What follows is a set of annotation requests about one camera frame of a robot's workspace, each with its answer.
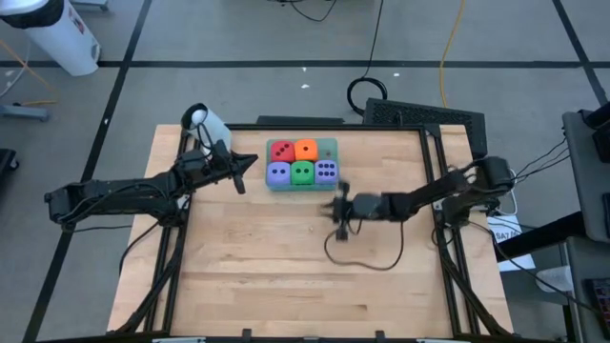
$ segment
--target green dice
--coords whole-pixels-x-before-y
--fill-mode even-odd
[[[314,184],[314,164],[310,161],[296,161],[290,166],[290,179],[293,185]]]

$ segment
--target orange dice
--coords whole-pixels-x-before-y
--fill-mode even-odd
[[[299,139],[295,143],[295,158],[297,161],[316,161],[317,143],[314,139]]]

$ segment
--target blue dice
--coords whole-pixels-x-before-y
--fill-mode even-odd
[[[290,185],[290,163],[273,162],[267,166],[268,185]]]
[[[315,182],[318,185],[333,185],[338,182],[338,165],[332,160],[315,162]]]

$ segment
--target table leg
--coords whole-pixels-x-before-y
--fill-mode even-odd
[[[567,237],[577,235],[585,235],[582,213],[580,211],[566,215],[561,219],[540,228],[507,239],[498,245],[508,258],[514,258],[542,248],[557,245],[563,242]],[[496,248],[496,260],[498,262],[506,260],[506,258],[498,252],[498,248]]]
[[[576,342],[576,331],[574,330],[574,321],[572,319],[572,312],[570,312],[570,305],[563,305],[563,320],[565,321],[565,332],[567,335],[568,342]]]

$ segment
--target wooden tabletop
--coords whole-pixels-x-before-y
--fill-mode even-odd
[[[447,163],[471,160],[461,126],[441,127]],[[146,176],[166,171],[175,159],[178,126],[158,126]],[[331,192],[270,192],[265,186],[265,148],[272,138],[334,137],[341,177],[357,192],[410,192],[426,183],[421,146],[412,131],[233,131],[233,150],[257,153],[244,175],[246,194],[231,180],[197,191],[191,209],[173,335],[451,337],[437,248],[430,241],[430,207],[405,222],[405,248],[388,272],[331,263],[323,240],[336,227],[318,206]],[[436,154],[431,151],[433,159]],[[471,220],[487,225],[482,214]],[[154,219],[136,216],[131,239]],[[150,289],[161,230],[128,255],[112,308],[109,329],[116,329]],[[512,325],[491,237],[462,229],[473,290],[505,329]],[[337,259],[384,266],[398,254],[396,223],[365,222],[347,244],[331,241]],[[467,332],[463,298],[456,288],[462,330]],[[166,295],[160,296],[155,327]]]

